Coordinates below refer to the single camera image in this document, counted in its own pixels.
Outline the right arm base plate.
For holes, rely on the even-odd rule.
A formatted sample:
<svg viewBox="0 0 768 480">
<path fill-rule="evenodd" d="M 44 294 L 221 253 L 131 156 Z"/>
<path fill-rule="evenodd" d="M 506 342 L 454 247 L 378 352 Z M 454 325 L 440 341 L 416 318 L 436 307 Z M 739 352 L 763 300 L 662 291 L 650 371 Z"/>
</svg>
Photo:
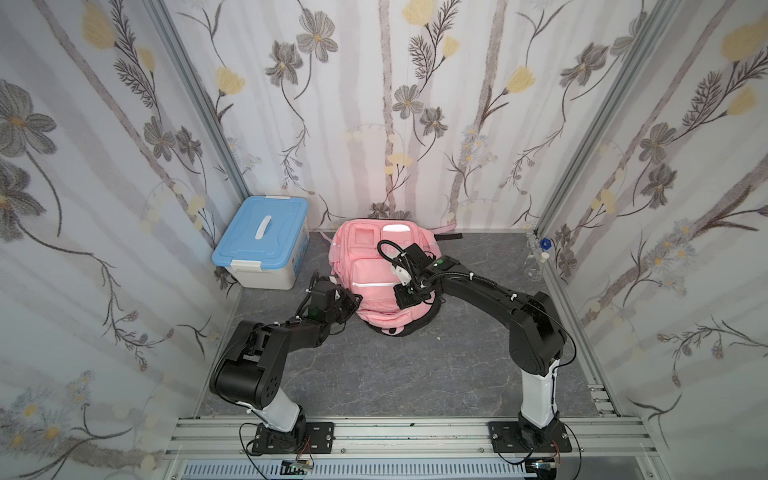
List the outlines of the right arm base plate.
<svg viewBox="0 0 768 480">
<path fill-rule="evenodd" d="M 571 453 L 570 436 L 562 422 L 555 419 L 540 429 L 527 420 L 491 421 L 487 423 L 495 453 Z"/>
</svg>

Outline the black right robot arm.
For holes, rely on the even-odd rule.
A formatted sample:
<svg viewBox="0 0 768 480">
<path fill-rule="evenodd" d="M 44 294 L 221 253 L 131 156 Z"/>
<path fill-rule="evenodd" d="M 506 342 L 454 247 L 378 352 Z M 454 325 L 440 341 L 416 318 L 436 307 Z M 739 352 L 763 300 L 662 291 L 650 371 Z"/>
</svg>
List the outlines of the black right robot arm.
<svg viewBox="0 0 768 480">
<path fill-rule="evenodd" d="M 399 283 L 393 287 L 401 309 L 439 300 L 461 299 L 500 322 L 509 333 L 509 354 L 521 370 L 523 401 L 518 414 L 527 442 L 541 442 L 562 426 L 556 406 L 556 375 L 570 335 L 551 298 L 514 291 L 480 276 L 450 256 L 433 258 L 413 243 L 405 248 L 391 240 L 377 244 Z"/>
</svg>

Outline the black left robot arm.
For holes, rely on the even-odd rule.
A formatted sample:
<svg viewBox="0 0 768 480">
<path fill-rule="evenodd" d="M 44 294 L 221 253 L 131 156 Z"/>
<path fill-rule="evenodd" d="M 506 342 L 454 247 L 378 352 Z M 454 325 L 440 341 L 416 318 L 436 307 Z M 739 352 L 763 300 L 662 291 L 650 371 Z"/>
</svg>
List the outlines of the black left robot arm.
<svg viewBox="0 0 768 480">
<path fill-rule="evenodd" d="M 209 378 L 209 391 L 256 415 L 270 430 L 291 433 L 303 410 L 282 390 L 288 355 L 321 346 L 363 296 L 315 273 L 294 315 L 283 322 L 246 319 L 231 335 Z"/>
</svg>

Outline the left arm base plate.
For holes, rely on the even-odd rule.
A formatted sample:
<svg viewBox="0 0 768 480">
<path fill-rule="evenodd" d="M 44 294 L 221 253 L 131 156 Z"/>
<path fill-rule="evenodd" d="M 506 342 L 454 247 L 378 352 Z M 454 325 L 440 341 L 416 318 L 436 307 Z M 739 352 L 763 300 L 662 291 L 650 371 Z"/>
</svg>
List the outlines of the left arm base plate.
<svg viewBox="0 0 768 480">
<path fill-rule="evenodd" d="M 246 444 L 249 454 L 330 454 L 335 440 L 333 422 L 299 422 L 290 432 L 279 432 L 257 427 L 251 441 Z"/>
</svg>

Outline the pink school backpack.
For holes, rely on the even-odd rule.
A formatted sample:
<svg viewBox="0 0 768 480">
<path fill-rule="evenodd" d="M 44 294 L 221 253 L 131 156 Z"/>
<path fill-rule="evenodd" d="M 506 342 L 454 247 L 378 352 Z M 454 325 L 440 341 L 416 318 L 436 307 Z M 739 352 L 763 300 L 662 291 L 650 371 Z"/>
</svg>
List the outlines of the pink school backpack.
<svg viewBox="0 0 768 480">
<path fill-rule="evenodd" d="M 435 232 L 407 220 L 355 219 L 341 225 L 331 240 L 331 274 L 344 288 L 360 295 L 357 315 L 375 332 L 403 337 L 427 326 L 437 316 L 440 302 L 430 297 L 406 309 L 396 303 L 394 288 L 401 279 L 389 259 L 398 248 L 377 245 L 389 240 L 399 248 L 414 243 L 427 254 L 441 255 Z"/>
</svg>

